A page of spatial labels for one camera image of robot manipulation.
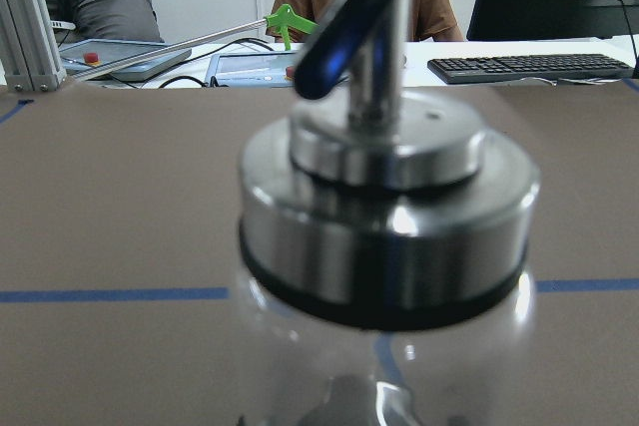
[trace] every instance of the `transparent glass container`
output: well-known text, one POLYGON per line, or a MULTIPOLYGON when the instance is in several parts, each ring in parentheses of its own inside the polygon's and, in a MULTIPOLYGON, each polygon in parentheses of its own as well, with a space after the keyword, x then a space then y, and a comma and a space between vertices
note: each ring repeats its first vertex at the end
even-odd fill
POLYGON ((501 425, 532 330, 523 272, 496 306, 458 324, 362 330, 297 310, 237 273, 247 426, 501 425))

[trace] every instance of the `green clamp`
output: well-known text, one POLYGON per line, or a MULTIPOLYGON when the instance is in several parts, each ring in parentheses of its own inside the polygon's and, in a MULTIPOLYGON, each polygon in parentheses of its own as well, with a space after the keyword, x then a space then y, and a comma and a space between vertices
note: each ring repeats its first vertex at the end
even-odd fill
POLYGON ((277 34, 282 35, 286 50, 291 49, 290 27, 309 34, 317 26, 315 22, 296 14, 289 4, 282 4, 282 7, 274 14, 267 15, 265 19, 267 21, 267 27, 273 28, 277 34))

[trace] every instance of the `black computer keyboard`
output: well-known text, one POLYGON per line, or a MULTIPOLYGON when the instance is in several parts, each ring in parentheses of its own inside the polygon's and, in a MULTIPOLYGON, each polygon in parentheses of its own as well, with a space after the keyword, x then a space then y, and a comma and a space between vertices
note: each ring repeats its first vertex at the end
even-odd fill
POLYGON ((601 54, 527 55, 468 59, 433 59, 428 68, 446 84, 479 84, 529 77, 558 79, 622 79, 633 68, 601 54))

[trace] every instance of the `silver pole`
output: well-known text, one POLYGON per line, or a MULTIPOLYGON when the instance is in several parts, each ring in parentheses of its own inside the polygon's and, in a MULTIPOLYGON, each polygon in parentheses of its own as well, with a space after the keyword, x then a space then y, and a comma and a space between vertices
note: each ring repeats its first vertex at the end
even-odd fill
POLYGON ((350 66, 349 124, 352 128, 393 124, 400 103, 400 70, 410 0, 393 0, 379 26, 350 66))
POLYGON ((162 49, 154 50, 153 52, 134 55, 132 57, 127 57, 126 59, 118 60, 116 62, 110 62, 101 67, 96 67, 95 69, 89 69, 89 70, 85 70, 84 72, 80 72, 74 75, 73 78, 77 80, 95 79, 96 77, 110 74, 111 72, 114 72, 116 70, 124 69, 126 67, 130 67, 135 64, 146 62, 148 60, 157 59, 159 57, 162 57, 167 54, 171 54, 172 52, 176 52, 178 50, 190 49, 192 47, 197 47, 202 44, 213 42, 214 40, 222 39, 223 37, 227 37, 229 35, 238 34, 240 32, 246 32, 248 30, 257 29, 266 25, 267 25, 266 19, 257 20, 255 22, 240 25, 238 27, 233 27, 231 29, 221 30, 220 32, 214 32, 213 34, 208 34, 202 37, 198 37, 196 39, 186 40, 178 44, 174 44, 168 47, 164 47, 162 49))

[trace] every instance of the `metal lid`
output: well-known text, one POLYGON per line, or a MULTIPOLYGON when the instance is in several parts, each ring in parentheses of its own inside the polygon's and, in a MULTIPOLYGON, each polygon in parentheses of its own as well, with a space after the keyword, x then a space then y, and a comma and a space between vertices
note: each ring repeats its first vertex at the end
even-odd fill
MULTIPOLYGON (((314 105, 340 110, 345 100, 337 93, 314 105)), ((349 136, 346 147, 335 144, 332 151, 329 142, 321 155, 299 155, 299 145, 315 146, 317 131, 335 132, 332 120, 316 118, 305 105, 291 120, 292 132, 282 120, 249 142, 241 163, 244 259, 284 301, 343 324, 422 329, 472 317, 516 283, 538 191, 536 167, 504 136, 478 131, 477 115, 444 94, 410 94, 402 101, 403 111, 417 103, 418 118, 436 112, 439 120, 423 120, 426 147, 404 147, 391 141, 393 135, 381 147, 374 144, 383 152, 380 161, 367 160, 349 136), (462 111, 459 121, 442 120, 462 111), (429 122, 439 121, 452 125, 452 135, 427 136, 429 122), (367 167, 352 176, 347 170, 361 155, 367 167), (341 164, 327 165, 333 162, 341 164), (328 181, 331 176, 372 186, 328 181), (426 188, 395 188, 424 179, 426 188)), ((412 114, 405 117, 413 122, 412 114)), ((419 137, 418 127, 406 131, 419 137)))

